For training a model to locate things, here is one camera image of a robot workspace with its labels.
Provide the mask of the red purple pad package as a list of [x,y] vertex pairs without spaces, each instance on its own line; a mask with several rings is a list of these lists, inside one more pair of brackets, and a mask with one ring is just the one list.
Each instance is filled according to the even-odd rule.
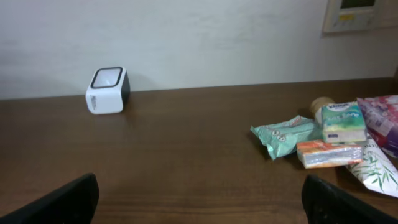
[[397,158],[397,95],[357,98],[357,102],[377,145]]

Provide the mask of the orange Kleenex tissue pack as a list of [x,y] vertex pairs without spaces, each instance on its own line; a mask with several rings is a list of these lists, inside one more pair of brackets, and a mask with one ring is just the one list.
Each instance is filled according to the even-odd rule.
[[304,168],[347,166],[363,161],[364,146],[354,143],[326,143],[322,140],[300,142],[297,155]]

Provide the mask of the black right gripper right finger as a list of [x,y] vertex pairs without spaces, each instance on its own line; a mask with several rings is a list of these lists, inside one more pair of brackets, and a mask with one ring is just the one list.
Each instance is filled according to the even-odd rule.
[[302,205],[309,224],[397,224],[396,218],[315,175],[305,179]]

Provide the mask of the teal toilet wipes pack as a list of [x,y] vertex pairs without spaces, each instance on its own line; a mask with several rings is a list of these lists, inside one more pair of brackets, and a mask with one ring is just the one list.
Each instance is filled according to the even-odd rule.
[[250,130],[267,148],[272,160],[295,152],[297,143],[323,139],[319,124],[303,116],[277,124],[251,126]]

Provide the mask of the white floral lotion tube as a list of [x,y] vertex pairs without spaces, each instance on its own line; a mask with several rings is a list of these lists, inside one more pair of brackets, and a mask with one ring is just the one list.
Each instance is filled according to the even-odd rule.
[[[310,110],[315,120],[322,128],[322,107],[335,102],[328,97],[320,97],[312,102]],[[340,142],[356,143],[364,146],[363,161],[348,165],[348,170],[369,190],[397,197],[397,168],[385,155],[383,151],[367,131],[367,139],[363,142]]]

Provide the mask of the teal Kleenex tissue pack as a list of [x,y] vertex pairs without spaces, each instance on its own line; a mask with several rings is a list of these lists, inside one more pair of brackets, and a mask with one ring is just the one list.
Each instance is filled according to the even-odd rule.
[[325,105],[321,116],[325,142],[363,142],[367,139],[364,117],[356,101]]

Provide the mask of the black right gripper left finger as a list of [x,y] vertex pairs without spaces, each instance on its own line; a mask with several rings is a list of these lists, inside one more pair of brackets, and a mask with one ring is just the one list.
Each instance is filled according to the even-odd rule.
[[99,196],[96,176],[85,174],[1,217],[1,223],[90,223]]

